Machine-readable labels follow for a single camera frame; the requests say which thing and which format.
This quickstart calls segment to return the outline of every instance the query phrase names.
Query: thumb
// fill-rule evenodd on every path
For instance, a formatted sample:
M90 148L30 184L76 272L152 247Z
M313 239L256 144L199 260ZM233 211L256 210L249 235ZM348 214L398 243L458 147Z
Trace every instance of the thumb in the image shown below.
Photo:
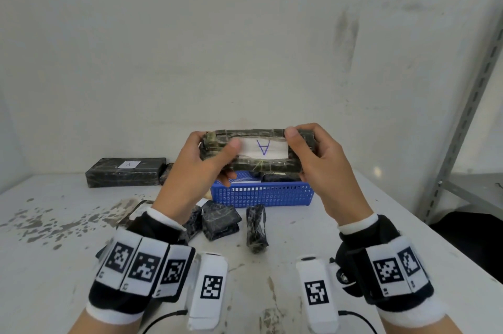
M241 141L239 138L233 138L229 143L213 158L209 159L216 167L218 167L218 172L222 170L222 167L227 165L231 160L233 160L241 150Z
M296 153L301 162L309 160L314 155L309 146L307 145L302 135L294 127L288 127L285 129L285 138L288 146L292 148L294 153Z

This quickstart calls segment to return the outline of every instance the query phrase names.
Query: white table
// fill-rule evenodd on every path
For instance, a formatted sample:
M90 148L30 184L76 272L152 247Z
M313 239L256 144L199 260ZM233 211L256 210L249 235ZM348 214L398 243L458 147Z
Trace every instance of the white table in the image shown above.
M357 179L372 208L413 240L463 333L501 332L503 285L368 179L361 174ZM130 198L154 199L159 189L88 189L84 175L38 175L0 195L0 332L66 333L85 305L96 272L95 253L113 235L114 214L127 202L114 206ZM245 210L239 212L244 218ZM198 250L221 253L229 261L224 308L215 332L308 333L295 259L305 254L334 256L341 243L335 221L317 196L310 206L270 207L270 246L259 255L250 253L243 222L240 227L239 233L215 242L202 234L191 241ZM362 298L343 291L336 297L339 309L362 314L384 332L375 309ZM163 304L151 320L179 308ZM149 334L186 332L185 325L183 316L167 318ZM340 333L370 330L358 318L345 316Z

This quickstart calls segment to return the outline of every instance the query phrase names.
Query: metal rack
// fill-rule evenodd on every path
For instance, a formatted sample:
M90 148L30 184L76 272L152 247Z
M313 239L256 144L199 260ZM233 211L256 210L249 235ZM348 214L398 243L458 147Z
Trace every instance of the metal rack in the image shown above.
M425 202L417 212L417 217L425 223L430 222L433 216L432 212L437 208L444 189L503 219L503 174L461 175L451 173L502 46L503 14L496 24L477 76L472 81L468 101L456 126L437 178L427 193Z

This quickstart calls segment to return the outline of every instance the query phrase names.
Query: person's right hand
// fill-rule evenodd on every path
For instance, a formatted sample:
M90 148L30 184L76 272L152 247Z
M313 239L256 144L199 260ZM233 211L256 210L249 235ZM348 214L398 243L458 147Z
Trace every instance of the person's right hand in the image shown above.
M297 129L314 131L318 141L318 156L314 154ZM342 146L317 123L285 129L288 145L299 156L303 172L301 179L319 195L325 211L339 225L354 223L372 215L356 181L353 169Z

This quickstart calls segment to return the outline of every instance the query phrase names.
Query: black and white square marker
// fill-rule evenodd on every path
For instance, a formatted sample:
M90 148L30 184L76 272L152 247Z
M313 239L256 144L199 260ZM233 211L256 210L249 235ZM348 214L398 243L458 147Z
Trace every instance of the black and white square marker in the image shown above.
M387 284L390 282L404 281L402 272L398 267L398 262L394 258L373 261L379 282Z
M184 267L185 260L168 260L160 284L175 284L180 282Z
M160 263L160 257L138 252L129 271L129 278L142 281L152 281Z
M323 280L305 282L309 305L319 305L329 303L329 295L326 293L325 282Z
M110 252L105 267L113 269L116 272L123 273L129 258L133 255L134 248L127 246L121 242L115 244L114 249Z
M218 300L222 290L223 277L205 275L203 288L201 289L201 298Z
M403 264L403 268L406 270L409 277L421 269L421 265L419 265L419 261L414 255L411 247L401 250L398 253L398 258Z

